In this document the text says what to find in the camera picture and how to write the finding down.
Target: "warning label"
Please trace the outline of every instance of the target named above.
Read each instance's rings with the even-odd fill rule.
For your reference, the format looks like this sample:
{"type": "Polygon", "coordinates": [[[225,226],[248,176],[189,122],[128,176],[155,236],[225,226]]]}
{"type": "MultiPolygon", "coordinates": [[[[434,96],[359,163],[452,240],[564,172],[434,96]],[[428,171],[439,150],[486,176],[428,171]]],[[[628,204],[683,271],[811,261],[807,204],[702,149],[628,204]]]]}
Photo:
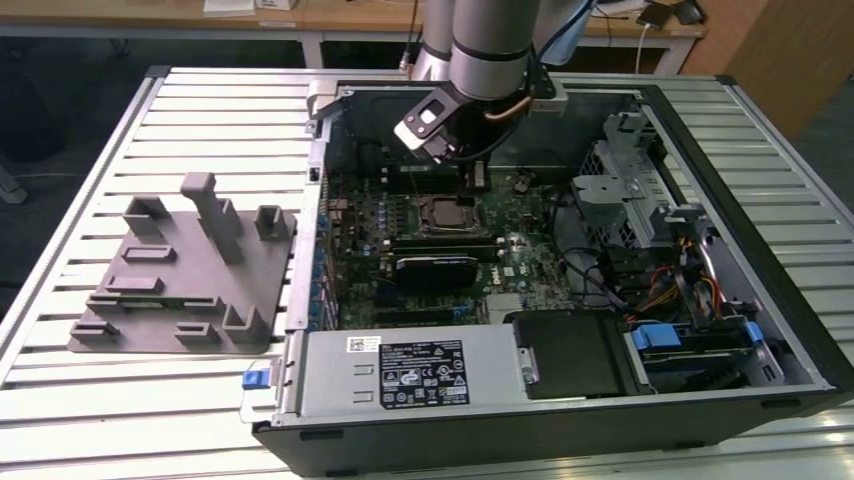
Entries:
{"type": "Polygon", "coordinates": [[[460,340],[382,344],[379,363],[380,404],[387,410],[468,404],[460,340]]]}

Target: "aluminum extrusion table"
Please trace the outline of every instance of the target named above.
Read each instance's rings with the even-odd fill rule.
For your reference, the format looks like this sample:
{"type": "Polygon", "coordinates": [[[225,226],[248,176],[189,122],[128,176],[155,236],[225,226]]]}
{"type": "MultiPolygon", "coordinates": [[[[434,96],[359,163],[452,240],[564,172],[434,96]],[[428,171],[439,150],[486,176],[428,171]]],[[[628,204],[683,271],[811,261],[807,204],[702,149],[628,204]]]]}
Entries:
{"type": "MultiPolygon", "coordinates": [[[[191,209],[179,194],[181,175],[209,171],[237,208],[276,204],[299,216],[312,149],[303,125],[308,83],[395,75],[173,68],[145,78],[0,325],[4,480],[296,478],[255,442],[237,413],[240,374],[255,360],[279,355],[282,343],[252,358],[80,355],[65,351],[68,331],[116,253],[127,230],[119,215],[132,195],[161,194],[171,209],[191,209]]],[[[854,218],[741,89],[710,77],[556,78],[659,85],[854,359],[854,218]]],[[[679,172],[674,178],[687,184],[679,172]]],[[[295,258],[291,266],[306,262],[295,258]]],[[[286,286],[283,306],[288,295],[286,286]]],[[[272,398],[255,405],[271,409],[272,398]]],[[[707,448],[375,477],[851,478],[853,406],[774,422],[707,448]]]]}

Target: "gray plastic holder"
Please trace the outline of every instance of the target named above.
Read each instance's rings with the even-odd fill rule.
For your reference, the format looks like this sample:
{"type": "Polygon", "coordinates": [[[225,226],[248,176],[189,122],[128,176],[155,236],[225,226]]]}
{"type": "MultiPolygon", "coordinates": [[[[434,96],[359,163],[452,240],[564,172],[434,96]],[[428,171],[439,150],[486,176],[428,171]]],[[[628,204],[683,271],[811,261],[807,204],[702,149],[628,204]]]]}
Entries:
{"type": "Polygon", "coordinates": [[[235,211],[209,173],[181,194],[197,212],[135,197],[124,237],[87,311],[75,352],[258,354],[270,346],[296,219],[278,206],[235,211]]]}

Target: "floor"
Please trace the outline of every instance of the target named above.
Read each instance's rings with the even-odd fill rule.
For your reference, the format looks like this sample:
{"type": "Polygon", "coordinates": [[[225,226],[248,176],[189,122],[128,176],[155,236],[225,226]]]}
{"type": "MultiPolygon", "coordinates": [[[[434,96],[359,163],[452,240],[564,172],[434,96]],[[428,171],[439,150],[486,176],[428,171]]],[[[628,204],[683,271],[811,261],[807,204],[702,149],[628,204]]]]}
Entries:
{"type": "MultiPolygon", "coordinates": [[[[0,317],[39,259],[148,66],[303,66],[302,51],[294,42],[148,40],[132,41],[125,56],[116,51],[107,40],[0,38],[0,74],[23,75],[29,80],[64,139],[64,148],[39,162],[3,160],[12,175],[63,176],[20,178],[29,199],[15,206],[0,203],[0,317]]],[[[378,64],[394,68],[399,55],[399,46],[394,44],[324,45],[327,64],[334,68],[368,68],[378,64]]],[[[854,171],[853,110],[854,82],[846,85],[795,142],[849,207],[854,207],[854,190],[846,188],[854,171]]]]}

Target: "blue release tab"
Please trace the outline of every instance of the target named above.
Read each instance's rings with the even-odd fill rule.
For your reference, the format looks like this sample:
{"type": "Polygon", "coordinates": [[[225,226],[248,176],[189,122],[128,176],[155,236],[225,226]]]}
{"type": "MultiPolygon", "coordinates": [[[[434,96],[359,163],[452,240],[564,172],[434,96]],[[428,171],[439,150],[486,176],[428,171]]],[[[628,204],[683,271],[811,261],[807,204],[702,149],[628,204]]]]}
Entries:
{"type": "Polygon", "coordinates": [[[654,347],[678,347],[682,345],[677,329],[666,323],[640,325],[631,332],[631,339],[638,350],[654,347]]]}
{"type": "Polygon", "coordinates": [[[750,336],[750,341],[753,342],[753,346],[755,347],[765,340],[762,330],[759,330],[759,325],[757,325],[757,322],[747,322],[745,324],[745,328],[747,329],[747,335],[750,336]]]}
{"type": "Polygon", "coordinates": [[[263,390],[270,388],[270,369],[243,372],[243,389],[263,390]]]}

